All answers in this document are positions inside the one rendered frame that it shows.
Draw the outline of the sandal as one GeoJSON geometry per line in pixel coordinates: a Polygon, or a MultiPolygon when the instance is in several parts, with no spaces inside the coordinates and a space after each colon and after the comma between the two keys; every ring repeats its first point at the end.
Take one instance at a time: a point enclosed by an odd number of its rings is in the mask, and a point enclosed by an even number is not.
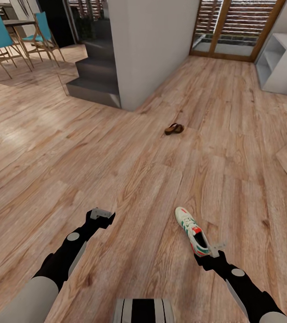
{"type": "Polygon", "coordinates": [[[171,135],[172,133],[180,134],[184,131],[184,126],[181,124],[174,123],[169,128],[165,129],[165,135],[171,135]]]}

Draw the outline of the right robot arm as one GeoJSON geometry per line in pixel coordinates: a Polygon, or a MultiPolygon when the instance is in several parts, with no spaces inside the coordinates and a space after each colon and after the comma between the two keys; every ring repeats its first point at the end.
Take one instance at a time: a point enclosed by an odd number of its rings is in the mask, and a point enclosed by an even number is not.
{"type": "Polygon", "coordinates": [[[266,291],[260,291],[245,271],[227,262],[225,253],[221,251],[224,248],[227,248],[226,242],[212,244],[208,247],[208,255],[199,257],[194,254],[194,257],[205,271],[214,270],[225,280],[250,323],[287,323],[287,316],[274,299],[266,291]]]}

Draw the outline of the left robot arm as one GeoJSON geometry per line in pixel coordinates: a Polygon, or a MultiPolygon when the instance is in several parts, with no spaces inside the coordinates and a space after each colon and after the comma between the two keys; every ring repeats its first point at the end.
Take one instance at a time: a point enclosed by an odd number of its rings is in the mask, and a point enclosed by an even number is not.
{"type": "Polygon", "coordinates": [[[50,253],[41,269],[22,291],[0,312],[0,323],[44,323],[64,281],[82,257],[87,241],[101,227],[113,222],[115,213],[93,208],[86,223],[67,235],[55,253],[50,253]]]}

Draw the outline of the gym shoe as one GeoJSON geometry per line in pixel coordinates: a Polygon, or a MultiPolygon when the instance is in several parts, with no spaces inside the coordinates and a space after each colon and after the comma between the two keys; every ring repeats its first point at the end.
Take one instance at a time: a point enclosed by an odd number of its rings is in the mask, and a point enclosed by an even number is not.
{"type": "Polygon", "coordinates": [[[208,255],[210,253],[208,240],[191,214],[186,209],[178,207],[175,210],[175,217],[190,238],[194,253],[199,257],[208,255]]]}

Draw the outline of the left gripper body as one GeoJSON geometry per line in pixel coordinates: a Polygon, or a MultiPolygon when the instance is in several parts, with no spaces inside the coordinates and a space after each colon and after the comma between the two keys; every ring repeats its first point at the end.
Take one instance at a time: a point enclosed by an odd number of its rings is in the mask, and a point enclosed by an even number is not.
{"type": "Polygon", "coordinates": [[[97,219],[90,218],[91,212],[86,214],[85,225],[90,225],[93,228],[93,233],[95,233],[100,227],[106,229],[108,227],[108,218],[98,217],[97,219]]]}

